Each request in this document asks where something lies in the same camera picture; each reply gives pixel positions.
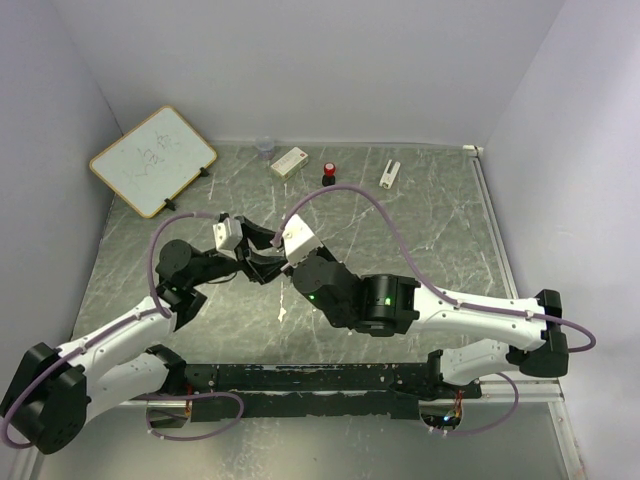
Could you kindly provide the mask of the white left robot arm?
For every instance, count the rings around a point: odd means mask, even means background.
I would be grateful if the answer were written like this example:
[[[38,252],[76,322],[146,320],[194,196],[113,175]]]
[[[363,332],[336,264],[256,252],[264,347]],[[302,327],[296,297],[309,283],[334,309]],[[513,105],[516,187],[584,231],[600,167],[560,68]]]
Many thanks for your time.
[[[206,302],[198,286],[237,272],[266,284],[286,265],[284,256],[263,253],[280,246],[282,230],[242,216],[191,216],[211,221],[212,249],[200,251],[180,239],[159,247],[160,234],[153,233],[147,296],[76,340],[57,347],[41,342],[25,352],[1,401],[6,446],[52,454],[90,420],[124,401],[178,397],[187,385],[186,363],[161,342],[193,320]]]

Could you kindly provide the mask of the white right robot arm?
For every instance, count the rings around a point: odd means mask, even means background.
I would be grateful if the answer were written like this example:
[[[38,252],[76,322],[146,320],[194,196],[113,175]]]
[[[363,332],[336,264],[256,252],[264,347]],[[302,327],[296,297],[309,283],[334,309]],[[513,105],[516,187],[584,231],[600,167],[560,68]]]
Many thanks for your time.
[[[426,390],[448,396],[458,385],[505,371],[535,378],[568,372],[569,348],[561,328],[543,319],[537,298],[504,299],[456,293],[451,301],[416,279],[391,274],[359,277],[325,247],[288,256],[294,288],[334,328],[372,337],[435,330],[462,333],[474,342],[429,356]]]

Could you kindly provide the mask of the red and black stamp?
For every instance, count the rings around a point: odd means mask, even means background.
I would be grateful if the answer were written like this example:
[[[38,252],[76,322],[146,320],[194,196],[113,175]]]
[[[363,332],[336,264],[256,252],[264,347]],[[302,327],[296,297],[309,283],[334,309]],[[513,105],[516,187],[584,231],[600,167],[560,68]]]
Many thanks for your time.
[[[327,162],[323,166],[323,176],[321,183],[324,187],[332,186],[336,182],[336,166],[333,162]]]

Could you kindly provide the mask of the white staples box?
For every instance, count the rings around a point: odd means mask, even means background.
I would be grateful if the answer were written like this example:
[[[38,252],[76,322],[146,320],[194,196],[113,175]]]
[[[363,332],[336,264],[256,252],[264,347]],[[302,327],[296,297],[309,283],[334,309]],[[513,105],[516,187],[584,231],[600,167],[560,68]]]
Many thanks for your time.
[[[309,155],[299,147],[293,147],[286,152],[281,158],[270,165],[271,172],[283,181],[286,181],[301,168],[303,168],[309,160]]]

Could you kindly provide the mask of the clear cup of paper clips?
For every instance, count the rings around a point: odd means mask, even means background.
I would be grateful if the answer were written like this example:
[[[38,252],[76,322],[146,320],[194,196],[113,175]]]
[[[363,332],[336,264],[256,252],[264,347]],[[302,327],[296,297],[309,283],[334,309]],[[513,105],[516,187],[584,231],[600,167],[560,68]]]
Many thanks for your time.
[[[259,137],[254,142],[258,156],[264,160],[271,160],[275,154],[275,142],[269,136]]]

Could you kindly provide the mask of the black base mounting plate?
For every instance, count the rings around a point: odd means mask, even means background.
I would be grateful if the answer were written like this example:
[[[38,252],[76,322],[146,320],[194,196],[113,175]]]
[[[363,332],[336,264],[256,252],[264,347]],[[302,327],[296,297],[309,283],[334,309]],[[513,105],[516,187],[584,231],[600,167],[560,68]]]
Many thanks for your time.
[[[242,417],[303,418],[388,416],[414,420],[419,404],[478,399],[477,380],[444,383],[426,363],[371,364],[190,364],[186,385],[193,392],[228,392],[241,398]]]

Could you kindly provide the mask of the white stapler remover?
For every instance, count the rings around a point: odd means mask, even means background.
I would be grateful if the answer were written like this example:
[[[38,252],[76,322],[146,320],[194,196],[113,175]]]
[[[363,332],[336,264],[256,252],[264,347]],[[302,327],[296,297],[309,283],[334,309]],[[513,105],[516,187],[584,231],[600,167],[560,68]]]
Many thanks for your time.
[[[389,190],[397,178],[400,167],[401,163],[399,161],[389,159],[379,180],[379,186]]]

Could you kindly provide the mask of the small whiteboard with wooden frame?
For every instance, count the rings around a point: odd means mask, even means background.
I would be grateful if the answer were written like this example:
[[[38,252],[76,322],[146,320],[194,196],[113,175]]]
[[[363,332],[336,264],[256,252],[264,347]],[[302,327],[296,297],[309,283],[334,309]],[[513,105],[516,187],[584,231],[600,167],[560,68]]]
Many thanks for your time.
[[[206,176],[217,152],[169,105],[89,162],[90,170],[138,215],[152,218]]]

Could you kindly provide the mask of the aluminium frame rail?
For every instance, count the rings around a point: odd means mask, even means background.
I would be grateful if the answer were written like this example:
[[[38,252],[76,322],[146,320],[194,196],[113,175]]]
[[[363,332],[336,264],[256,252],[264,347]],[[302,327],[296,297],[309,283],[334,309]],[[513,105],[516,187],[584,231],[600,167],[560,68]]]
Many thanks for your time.
[[[489,227],[489,236],[497,255],[497,262],[503,280],[505,292],[508,298],[519,296],[511,266],[507,257],[504,242],[501,238],[497,218],[491,201],[489,189],[484,178],[481,166],[482,148],[475,145],[464,145],[462,147],[467,157],[471,161],[477,187],[482,197],[484,215]],[[520,389],[525,400],[552,402],[563,401],[564,395],[557,379],[539,379],[527,377],[519,372],[510,372],[509,376]]]

